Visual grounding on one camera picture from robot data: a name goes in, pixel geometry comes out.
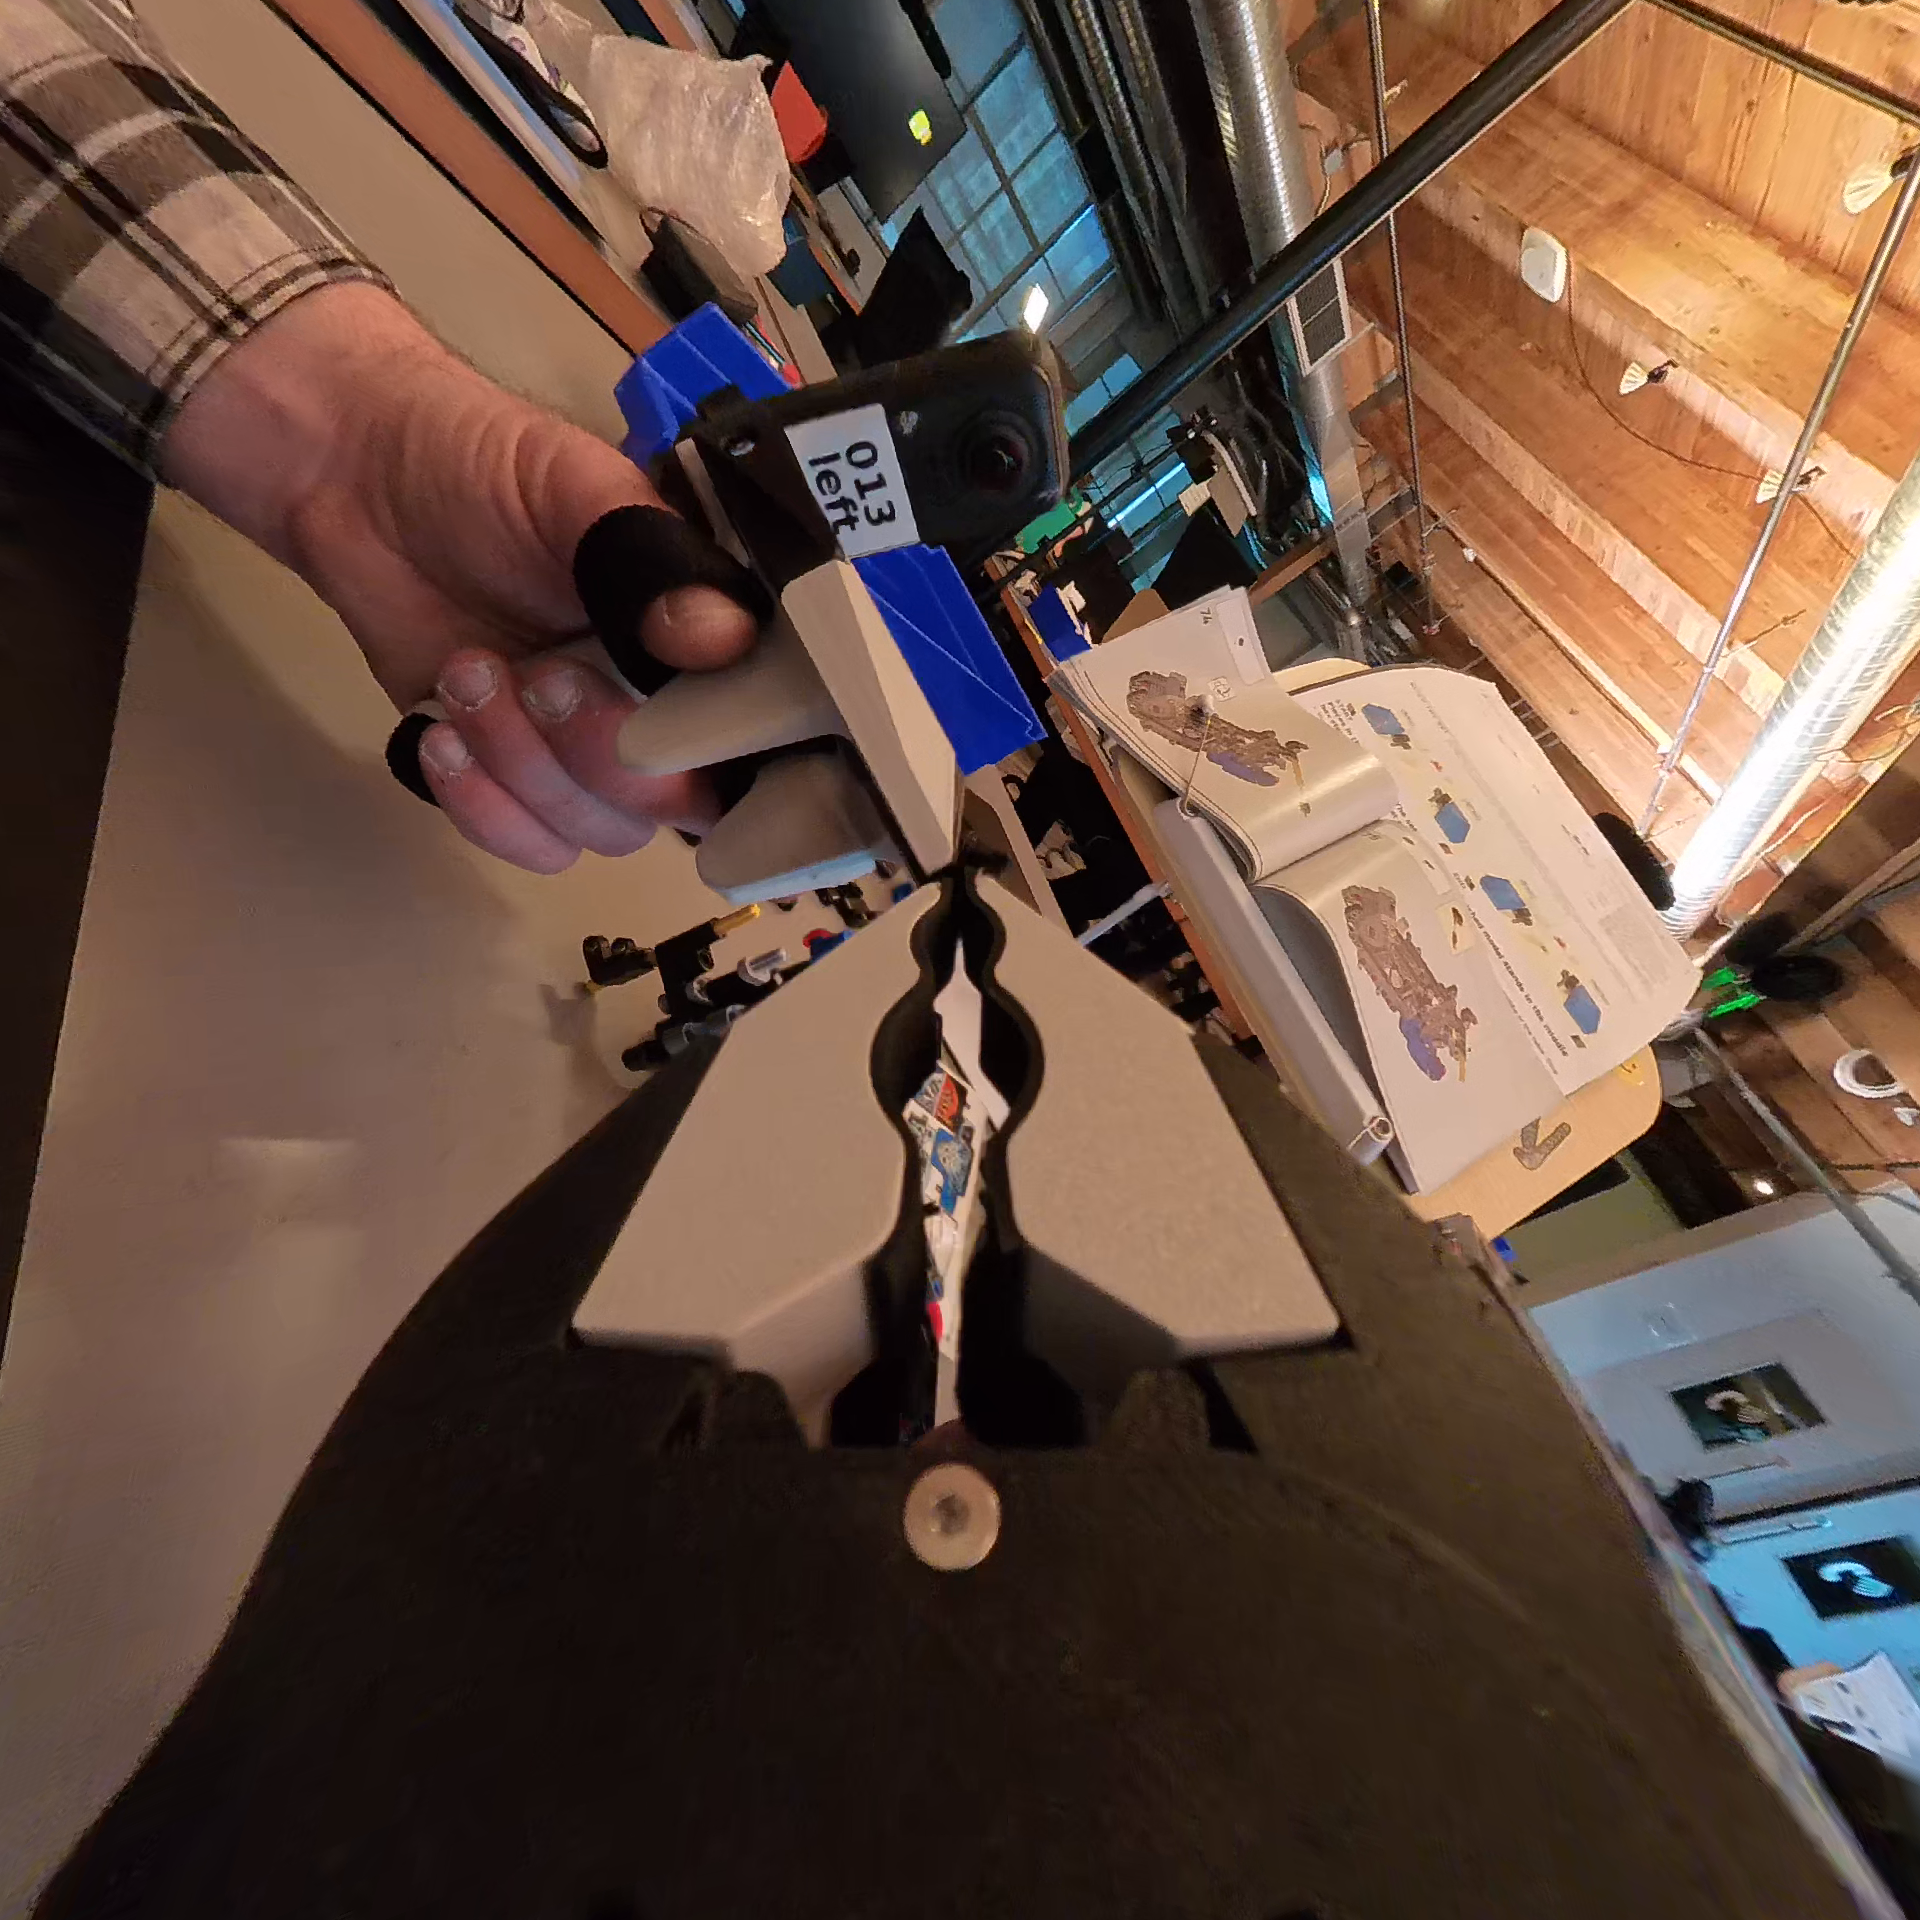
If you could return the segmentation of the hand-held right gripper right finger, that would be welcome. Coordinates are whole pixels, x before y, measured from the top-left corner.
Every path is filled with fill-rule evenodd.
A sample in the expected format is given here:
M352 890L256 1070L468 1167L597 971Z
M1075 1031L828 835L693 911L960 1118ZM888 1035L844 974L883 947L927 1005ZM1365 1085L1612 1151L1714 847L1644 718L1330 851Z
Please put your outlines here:
M1213 1049L1004 883L962 883L980 1062L1007 1096L965 1283L983 1448L1248 1448L1220 1360L1340 1315L1217 1083Z

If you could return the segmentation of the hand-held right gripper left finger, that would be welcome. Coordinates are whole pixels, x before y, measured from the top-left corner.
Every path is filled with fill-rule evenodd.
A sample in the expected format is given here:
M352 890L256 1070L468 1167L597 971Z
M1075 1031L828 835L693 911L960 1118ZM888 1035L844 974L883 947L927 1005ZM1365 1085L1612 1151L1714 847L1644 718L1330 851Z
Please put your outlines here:
M597 1347L773 1378L811 1432L931 1421L937 1344L919 1146L932 1064L935 880L744 1015L578 1310Z

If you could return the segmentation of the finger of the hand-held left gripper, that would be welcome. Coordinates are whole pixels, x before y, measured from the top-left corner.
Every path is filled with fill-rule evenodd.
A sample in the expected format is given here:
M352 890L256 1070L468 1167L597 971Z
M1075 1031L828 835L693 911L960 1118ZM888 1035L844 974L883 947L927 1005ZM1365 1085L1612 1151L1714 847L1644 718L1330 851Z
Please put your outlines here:
M785 587L785 614L818 669L849 738L923 872L959 850L959 758L929 695L845 560L818 565Z

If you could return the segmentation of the blue and black toy chassis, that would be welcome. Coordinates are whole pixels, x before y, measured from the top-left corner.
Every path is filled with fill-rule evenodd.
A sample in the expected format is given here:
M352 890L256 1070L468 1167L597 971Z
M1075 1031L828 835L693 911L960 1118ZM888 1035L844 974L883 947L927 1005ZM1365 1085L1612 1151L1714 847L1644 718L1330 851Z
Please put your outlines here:
M901 871L881 864L865 880L724 906L657 944L589 935L580 994L592 998L629 987L651 994L651 1023L619 1050L627 1072L648 1073L677 1061L696 1039L724 1038L732 1023L912 890Z

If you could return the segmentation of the person's left forearm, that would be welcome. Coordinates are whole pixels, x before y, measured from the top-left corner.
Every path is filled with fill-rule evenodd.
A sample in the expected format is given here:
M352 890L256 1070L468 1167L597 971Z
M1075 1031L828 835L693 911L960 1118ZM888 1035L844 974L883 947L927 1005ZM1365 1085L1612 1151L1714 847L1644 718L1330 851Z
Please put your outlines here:
M3 359L155 477L228 350L333 283L389 278L128 5L3 5Z

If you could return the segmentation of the grey desk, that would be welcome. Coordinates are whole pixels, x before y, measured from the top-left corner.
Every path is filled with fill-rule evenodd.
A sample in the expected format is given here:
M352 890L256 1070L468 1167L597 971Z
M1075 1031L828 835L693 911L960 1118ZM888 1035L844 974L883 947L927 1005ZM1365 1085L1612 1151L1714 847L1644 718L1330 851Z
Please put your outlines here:
M560 982L701 901L405 797L338 617L153 493L4 1341L4 1915L183 1702L442 1263L618 1101Z

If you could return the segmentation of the person's left hand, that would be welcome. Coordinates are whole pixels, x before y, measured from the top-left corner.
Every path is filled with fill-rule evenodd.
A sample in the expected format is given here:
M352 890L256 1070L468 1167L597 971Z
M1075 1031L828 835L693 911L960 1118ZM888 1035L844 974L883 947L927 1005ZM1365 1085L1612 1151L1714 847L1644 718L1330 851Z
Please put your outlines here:
M528 872L627 857L720 813L707 771L642 774L655 677L732 665L756 590L618 450L499 387L393 294L329 283L256 327L161 439L161 477L299 575L405 715L395 766Z

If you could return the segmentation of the blue bin with white tag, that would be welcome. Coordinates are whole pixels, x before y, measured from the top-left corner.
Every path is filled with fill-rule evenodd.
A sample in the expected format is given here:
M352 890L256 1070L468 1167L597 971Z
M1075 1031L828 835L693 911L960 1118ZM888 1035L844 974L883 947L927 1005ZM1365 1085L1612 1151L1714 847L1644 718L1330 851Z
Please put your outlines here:
M1065 491L1047 347L1004 331L802 386L707 304L632 361L615 402L624 455L768 591L855 567L962 774L1040 738L965 567Z

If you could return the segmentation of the colourful sticker sheet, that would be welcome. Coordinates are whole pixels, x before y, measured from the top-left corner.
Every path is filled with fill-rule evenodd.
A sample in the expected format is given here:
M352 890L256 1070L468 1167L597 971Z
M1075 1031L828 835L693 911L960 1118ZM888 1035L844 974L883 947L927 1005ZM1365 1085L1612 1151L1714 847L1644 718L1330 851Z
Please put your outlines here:
M932 1067L906 1101L903 1120L919 1153L929 1323L935 1350L959 1360L985 1159L1008 1103L980 1062L985 1003L962 967L940 987L932 1016Z

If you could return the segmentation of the small black case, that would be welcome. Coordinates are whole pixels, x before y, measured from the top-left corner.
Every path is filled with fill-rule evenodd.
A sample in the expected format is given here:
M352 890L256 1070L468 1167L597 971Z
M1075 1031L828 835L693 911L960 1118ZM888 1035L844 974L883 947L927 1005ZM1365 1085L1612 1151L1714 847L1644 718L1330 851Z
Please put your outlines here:
M685 322L707 304L739 327L756 322L756 285L733 272L719 243L672 215L648 215L645 230L650 251L641 275L672 322Z

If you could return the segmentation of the black office chair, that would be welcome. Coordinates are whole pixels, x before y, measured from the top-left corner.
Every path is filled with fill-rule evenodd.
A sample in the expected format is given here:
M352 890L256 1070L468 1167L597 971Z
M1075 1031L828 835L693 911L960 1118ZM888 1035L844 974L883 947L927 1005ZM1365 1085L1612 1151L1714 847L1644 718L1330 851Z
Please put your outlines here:
M855 363L883 368L947 344L972 304L972 278L916 207L855 315Z

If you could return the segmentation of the clear plastic bag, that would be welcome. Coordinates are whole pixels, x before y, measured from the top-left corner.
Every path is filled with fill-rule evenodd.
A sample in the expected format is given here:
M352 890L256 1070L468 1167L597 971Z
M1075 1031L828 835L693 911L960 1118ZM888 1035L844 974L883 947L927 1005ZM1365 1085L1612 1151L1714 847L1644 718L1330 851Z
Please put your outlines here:
M707 57L592 33L580 89L637 207L681 222L744 278L785 258L792 167L765 57Z

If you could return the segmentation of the open instruction booklet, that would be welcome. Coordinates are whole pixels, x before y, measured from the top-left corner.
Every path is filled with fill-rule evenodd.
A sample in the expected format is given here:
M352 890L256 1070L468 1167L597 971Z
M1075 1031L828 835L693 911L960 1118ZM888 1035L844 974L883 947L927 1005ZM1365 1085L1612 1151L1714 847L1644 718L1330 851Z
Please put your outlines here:
M1687 1010L1664 864L1578 802L1490 682L1275 672L1245 590L1056 651L1047 682L1209 827L1315 994L1352 1005L1407 1187L1452 1181Z

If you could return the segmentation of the large black monitor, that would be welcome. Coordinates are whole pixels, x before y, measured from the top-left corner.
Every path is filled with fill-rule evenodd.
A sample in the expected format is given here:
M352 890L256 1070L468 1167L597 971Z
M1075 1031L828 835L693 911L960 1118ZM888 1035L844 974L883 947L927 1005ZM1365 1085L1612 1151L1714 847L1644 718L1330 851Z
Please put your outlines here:
M891 222L965 138L923 5L763 1L875 222Z

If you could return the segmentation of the black metal pole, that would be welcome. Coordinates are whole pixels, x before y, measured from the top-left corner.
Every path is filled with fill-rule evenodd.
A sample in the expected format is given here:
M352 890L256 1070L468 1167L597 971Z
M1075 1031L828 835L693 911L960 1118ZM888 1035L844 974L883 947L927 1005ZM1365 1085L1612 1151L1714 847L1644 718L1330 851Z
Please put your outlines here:
M1162 407L1272 322L1321 270L1379 227L1401 202L1514 112L1571 57L1604 32L1624 1L1561 1L1484 65L1458 94L1441 103L1352 191L1317 215L1209 325L1180 342L1116 402L1104 407L1069 442L1069 477L1107 462Z

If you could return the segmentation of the black dimpled pad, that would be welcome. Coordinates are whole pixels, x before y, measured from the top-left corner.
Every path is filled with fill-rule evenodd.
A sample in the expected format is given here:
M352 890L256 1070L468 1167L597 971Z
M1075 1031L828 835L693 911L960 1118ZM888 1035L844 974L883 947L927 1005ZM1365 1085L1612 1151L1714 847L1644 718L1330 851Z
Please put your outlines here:
M76 965L153 485L3 378L3 1315Z

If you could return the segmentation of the bright ceiling light tube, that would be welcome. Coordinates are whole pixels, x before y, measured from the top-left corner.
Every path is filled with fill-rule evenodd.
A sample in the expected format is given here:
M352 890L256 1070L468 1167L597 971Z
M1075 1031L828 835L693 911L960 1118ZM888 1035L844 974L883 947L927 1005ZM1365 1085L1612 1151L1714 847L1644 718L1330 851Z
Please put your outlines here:
M1690 937L1836 760L1919 646L1919 464L1791 672L1731 781L1671 871L1669 931Z

